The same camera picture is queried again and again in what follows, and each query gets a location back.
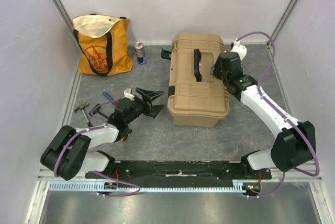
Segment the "tan plastic tool box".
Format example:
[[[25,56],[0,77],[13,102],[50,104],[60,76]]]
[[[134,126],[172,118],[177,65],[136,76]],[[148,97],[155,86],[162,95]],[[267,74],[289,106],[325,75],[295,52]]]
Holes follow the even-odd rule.
[[[211,68],[224,42],[216,34],[180,32],[172,40],[167,109],[176,126],[214,127],[230,112],[230,94]]]

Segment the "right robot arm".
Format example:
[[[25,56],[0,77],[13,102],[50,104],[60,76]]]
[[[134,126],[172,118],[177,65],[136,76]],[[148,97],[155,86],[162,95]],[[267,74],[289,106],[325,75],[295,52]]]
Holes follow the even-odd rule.
[[[249,107],[275,137],[271,149],[245,155],[246,162],[239,167],[244,178],[253,178],[265,168],[287,172],[311,160],[318,164],[313,124],[301,122],[280,108],[252,76],[243,73],[237,53],[220,53],[211,75],[222,80],[228,92]]]

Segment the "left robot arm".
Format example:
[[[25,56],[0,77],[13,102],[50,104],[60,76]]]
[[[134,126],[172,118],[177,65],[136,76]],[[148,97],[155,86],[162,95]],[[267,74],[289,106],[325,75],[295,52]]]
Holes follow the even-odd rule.
[[[110,157],[99,151],[89,155],[90,148],[103,143],[125,141],[131,134],[129,124],[141,115],[155,118],[164,105],[154,105],[153,101],[163,95],[163,91],[136,88],[134,95],[126,89],[124,95],[114,101],[114,111],[104,116],[104,123],[86,128],[64,125],[53,137],[40,158],[40,163],[51,170],[55,177],[69,181],[79,172],[96,170],[103,178],[115,173],[115,165]]]

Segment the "energy drink can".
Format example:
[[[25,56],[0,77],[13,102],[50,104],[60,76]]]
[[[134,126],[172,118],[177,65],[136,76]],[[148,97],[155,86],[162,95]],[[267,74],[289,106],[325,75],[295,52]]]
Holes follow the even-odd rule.
[[[144,50],[144,44],[140,41],[136,42],[134,44],[135,54],[137,57],[137,61],[139,64],[145,64],[146,63],[146,54]]]

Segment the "black rubber mallet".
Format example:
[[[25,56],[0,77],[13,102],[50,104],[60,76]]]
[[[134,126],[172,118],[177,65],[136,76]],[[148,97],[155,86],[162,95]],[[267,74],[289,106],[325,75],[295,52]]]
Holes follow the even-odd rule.
[[[109,117],[101,112],[102,104],[97,104],[92,110],[88,113],[91,117],[100,118],[101,120],[108,121]]]

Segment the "claw hammer black grip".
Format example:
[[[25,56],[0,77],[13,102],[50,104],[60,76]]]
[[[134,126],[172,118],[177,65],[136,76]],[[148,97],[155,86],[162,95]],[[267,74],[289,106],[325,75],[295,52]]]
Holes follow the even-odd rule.
[[[91,121],[89,120],[88,116],[87,116],[87,113],[85,111],[85,108],[89,106],[89,103],[84,103],[84,104],[81,104],[81,105],[78,105],[75,109],[74,109],[74,113],[76,114],[79,110],[82,112],[83,116],[84,116],[84,119],[87,123],[87,126],[90,128],[92,127],[92,123]]]

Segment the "yellow tote bag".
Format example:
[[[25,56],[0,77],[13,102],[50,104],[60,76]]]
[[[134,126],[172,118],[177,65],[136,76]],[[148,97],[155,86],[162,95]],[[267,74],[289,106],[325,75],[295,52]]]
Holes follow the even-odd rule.
[[[129,22],[126,17],[98,14],[73,18],[73,35],[81,50],[78,71],[102,77],[130,72],[133,61],[128,55]]]

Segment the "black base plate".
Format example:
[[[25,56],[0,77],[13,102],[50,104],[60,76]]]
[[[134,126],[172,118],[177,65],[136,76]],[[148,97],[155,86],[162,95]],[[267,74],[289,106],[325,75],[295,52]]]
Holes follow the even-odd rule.
[[[270,180],[269,169],[248,170],[240,162],[230,161],[110,161],[101,172],[122,180],[154,177],[215,177],[224,180]]]

